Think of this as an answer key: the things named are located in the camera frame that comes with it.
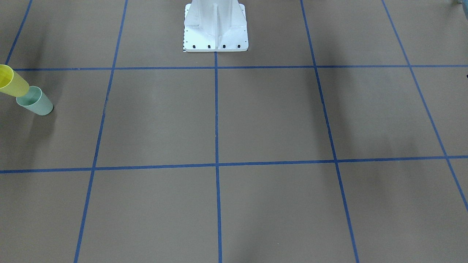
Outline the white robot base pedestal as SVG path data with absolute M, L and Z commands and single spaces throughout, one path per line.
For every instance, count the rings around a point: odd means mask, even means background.
M 184 52 L 245 52 L 245 5 L 237 0 L 193 0 L 185 5 Z

